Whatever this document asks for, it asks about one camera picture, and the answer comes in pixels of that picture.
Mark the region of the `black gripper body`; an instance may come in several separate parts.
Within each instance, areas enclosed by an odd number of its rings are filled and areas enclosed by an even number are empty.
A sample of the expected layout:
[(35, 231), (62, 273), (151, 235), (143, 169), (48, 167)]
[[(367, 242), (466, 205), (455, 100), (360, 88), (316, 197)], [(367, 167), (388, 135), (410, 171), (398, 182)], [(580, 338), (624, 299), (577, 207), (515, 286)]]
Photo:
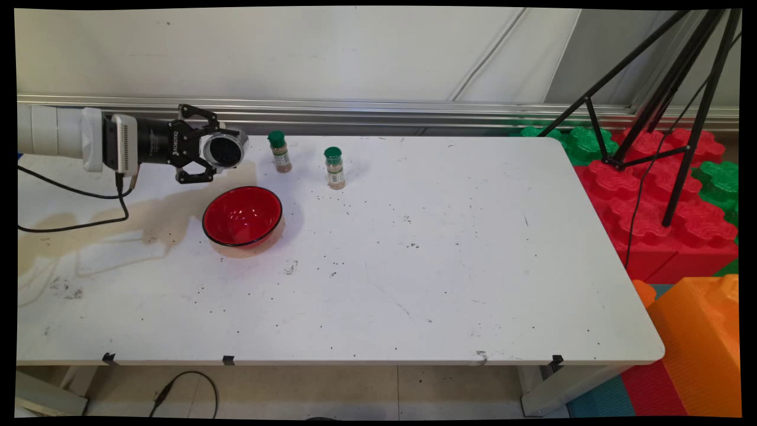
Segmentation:
[(137, 119), (137, 159), (140, 164), (184, 167), (200, 164), (198, 129), (182, 120)]

